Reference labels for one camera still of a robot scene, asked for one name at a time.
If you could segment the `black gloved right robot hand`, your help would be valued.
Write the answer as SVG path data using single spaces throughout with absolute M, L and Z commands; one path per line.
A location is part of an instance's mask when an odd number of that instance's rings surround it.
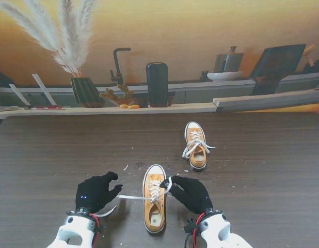
M 189 211 L 194 214 L 202 214 L 207 209 L 213 209 L 208 191 L 198 179 L 172 176 L 165 179 L 159 187 L 167 189 L 166 184 L 169 183 L 169 179 L 172 181 L 169 192 Z

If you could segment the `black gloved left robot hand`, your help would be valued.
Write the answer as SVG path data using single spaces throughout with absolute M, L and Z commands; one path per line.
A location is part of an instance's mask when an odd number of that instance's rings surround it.
M 109 190 L 109 184 L 118 180 L 118 175 L 108 172 L 103 176 L 92 176 L 80 183 L 75 197 L 75 210 L 86 209 L 89 213 L 97 213 L 110 203 L 123 189 L 122 184 Z

